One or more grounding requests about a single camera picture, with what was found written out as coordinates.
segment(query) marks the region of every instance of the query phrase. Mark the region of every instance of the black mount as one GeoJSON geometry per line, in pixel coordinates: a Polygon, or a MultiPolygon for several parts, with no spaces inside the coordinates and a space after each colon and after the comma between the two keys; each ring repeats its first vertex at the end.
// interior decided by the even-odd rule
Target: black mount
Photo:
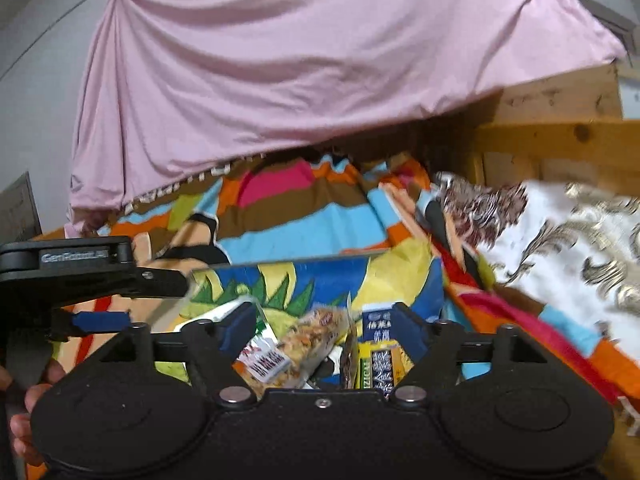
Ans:
{"type": "MultiPolygon", "coordinates": [[[[115,293],[184,295],[182,275],[165,272],[169,281],[136,268],[127,238],[5,246],[0,292],[12,296],[0,310],[0,336],[56,333],[51,313],[65,303],[115,293]],[[84,254],[65,256],[75,251],[84,254]]],[[[375,390],[268,390],[258,401],[232,368],[255,333],[251,303],[179,333],[152,334],[134,323],[36,405],[33,441],[47,479],[414,478],[418,468],[469,480],[601,478],[594,462],[613,432],[610,406],[526,333],[503,326],[495,335],[469,334],[453,322],[426,323],[401,303],[391,316],[415,366],[387,398],[375,390]],[[156,371],[156,361],[184,362],[191,386],[156,371]],[[468,362],[491,369],[461,381],[468,362]]],[[[58,335],[73,335],[68,329],[58,335]]],[[[0,425],[0,480],[13,480],[0,425]]]]}

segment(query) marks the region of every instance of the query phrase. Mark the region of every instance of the granola bar package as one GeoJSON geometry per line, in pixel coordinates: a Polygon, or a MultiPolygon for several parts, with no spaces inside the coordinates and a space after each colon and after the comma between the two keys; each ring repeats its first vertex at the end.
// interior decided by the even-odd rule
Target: granola bar package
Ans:
{"type": "Polygon", "coordinates": [[[267,388],[302,388],[349,329],[345,308],[317,306],[280,341],[242,351],[234,369],[258,397],[267,388]]]}

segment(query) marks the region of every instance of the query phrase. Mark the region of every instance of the wooden board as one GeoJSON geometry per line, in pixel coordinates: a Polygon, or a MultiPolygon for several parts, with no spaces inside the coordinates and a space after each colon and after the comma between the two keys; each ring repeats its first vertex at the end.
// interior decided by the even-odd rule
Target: wooden board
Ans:
{"type": "Polygon", "coordinates": [[[432,136],[429,142],[464,146],[475,153],[525,158],[564,158],[640,171],[640,121],[569,121],[548,124],[485,124],[432,136]]]}
{"type": "MultiPolygon", "coordinates": [[[[449,129],[487,123],[621,119],[618,88],[618,68],[613,64],[547,77],[505,88],[450,114],[449,129]]],[[[590,184],[598,181],[598,168],[590,163],[567,164],[546,156],[532,160],[528,156],[512,156],[505,152],[481,155],[482,172],[489,186],[503,186],[527,178],[577,180],[590,184]]]]}
{"type": "Polygon", "coordinates": [[[622,118],[615,65],[603,65],[505,88],[458,113],[465,124],[622,118]]]}

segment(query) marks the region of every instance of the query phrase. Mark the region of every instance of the round pad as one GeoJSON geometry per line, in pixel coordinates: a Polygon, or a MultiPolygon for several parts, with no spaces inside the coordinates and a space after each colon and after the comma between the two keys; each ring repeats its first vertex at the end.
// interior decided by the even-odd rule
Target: round pad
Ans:
{"type": "Polygon", "coordinates": [[[495,401],[495,413],[505,424],[523,431],[549,431],[567,420],[569,406],[551,390],[521,388],[495,401]]]}
{"type": "Polygon", "coordinates": [[[37,403],[34,444],[49,463],[83,476],[122,476],[170,462],[197,439],[206,407],[188,384],[141,377],[122,364],[100,368],[99,376],[61,381],[37,403]]]}
{"type": "Polygon", "coordinates": [[[606,448],[612,414],[586,384],[556,379],[529,369],[461,383],[440,405],[442,427],[465,456],[497,472],[577,470],[606,448]]]}

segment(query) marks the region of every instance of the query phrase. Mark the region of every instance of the pink cloth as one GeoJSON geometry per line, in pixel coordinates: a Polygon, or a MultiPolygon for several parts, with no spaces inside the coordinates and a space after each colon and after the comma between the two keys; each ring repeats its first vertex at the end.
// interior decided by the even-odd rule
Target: pink cloth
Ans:
{"type": "Polygon", "coordinates": [[[109,0],[79,103],[68,234],[214,161],[623,55],[577,0],[109,0]]]}

